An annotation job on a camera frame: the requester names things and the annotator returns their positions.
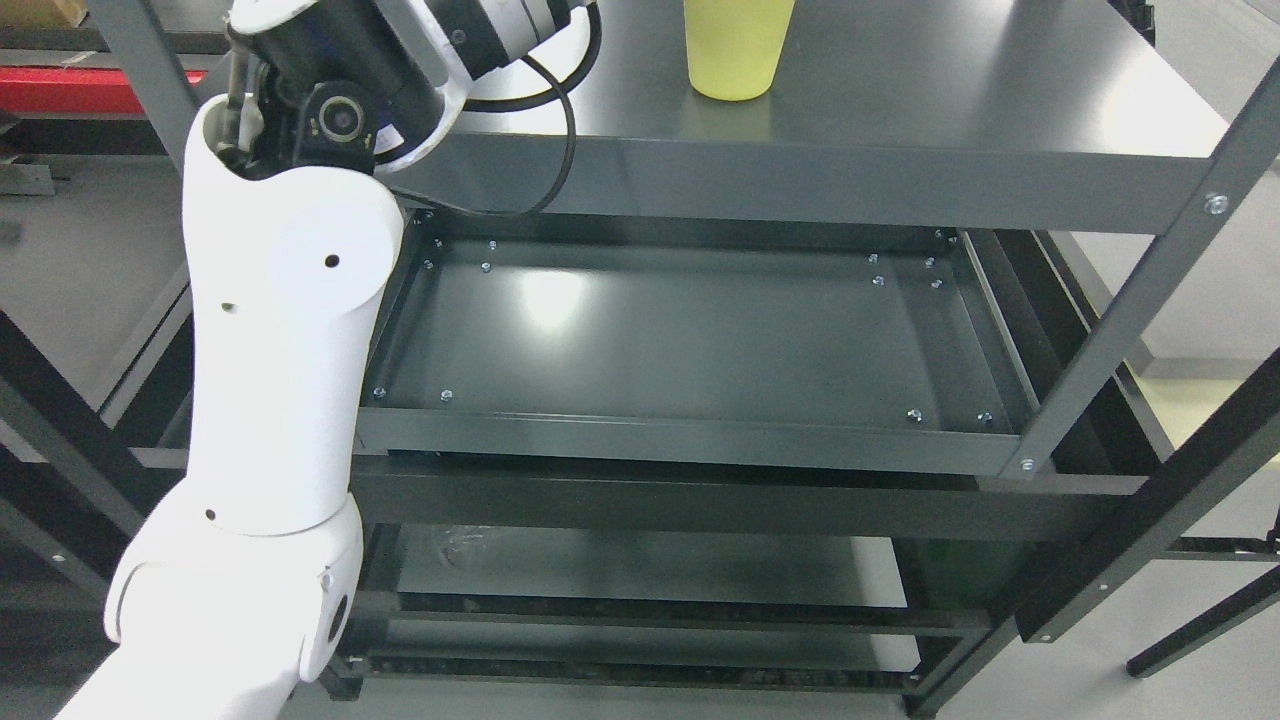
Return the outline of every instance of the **bolt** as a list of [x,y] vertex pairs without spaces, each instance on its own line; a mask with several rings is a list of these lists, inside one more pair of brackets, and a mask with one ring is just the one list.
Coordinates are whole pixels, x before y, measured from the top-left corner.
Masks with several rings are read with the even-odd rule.
[[1204,199],[1204,211],[1210,215],[1221,215],[1231,206],[1231,199],[1225,195],[1210,195]]

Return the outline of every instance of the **dark gray shelf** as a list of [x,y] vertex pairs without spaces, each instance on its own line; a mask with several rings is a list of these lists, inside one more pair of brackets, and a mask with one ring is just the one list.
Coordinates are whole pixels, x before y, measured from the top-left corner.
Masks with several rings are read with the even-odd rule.
[[[556,211],[1158,233],[1226,128],[1105,3],[801,3],[773,90],[741,104],[690,88],[680,4],[602,14]],[[581,38],[549,45],[567,73]],[[507,72],[483,90],[538,90]],[[468,115],[392,179],[527,205],[562,131],[554,105]]]

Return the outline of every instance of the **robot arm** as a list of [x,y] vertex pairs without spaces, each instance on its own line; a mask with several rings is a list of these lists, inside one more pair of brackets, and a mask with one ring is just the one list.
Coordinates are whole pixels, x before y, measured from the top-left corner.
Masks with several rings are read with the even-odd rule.
[[379,0],[394,24],[367,0],[236,1],[255,91],[207,102],[184,159],[187,474],[113,578],[119,648],[59,720],[270,719],[319,676],[361,565],[351,443],[403,229],[371,173],[422,158],[476,78],[589,1]]

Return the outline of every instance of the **yellow cup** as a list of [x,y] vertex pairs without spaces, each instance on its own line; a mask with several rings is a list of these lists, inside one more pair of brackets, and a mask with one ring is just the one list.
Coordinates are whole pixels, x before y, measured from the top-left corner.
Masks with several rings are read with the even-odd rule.
[[764,95],[795,0],[685,0],[689,83],[716,100]]

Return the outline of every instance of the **hole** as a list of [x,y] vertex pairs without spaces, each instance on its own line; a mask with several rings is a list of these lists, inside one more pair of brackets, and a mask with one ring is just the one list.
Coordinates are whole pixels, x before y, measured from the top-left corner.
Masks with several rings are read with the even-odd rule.
[[342,621],[347,618],[347,596],[342,596],[338,601],[338,610],[333,611],[333,623],[329,625],[329,642],[333,642],[338,637],[338,630],[342,629]]

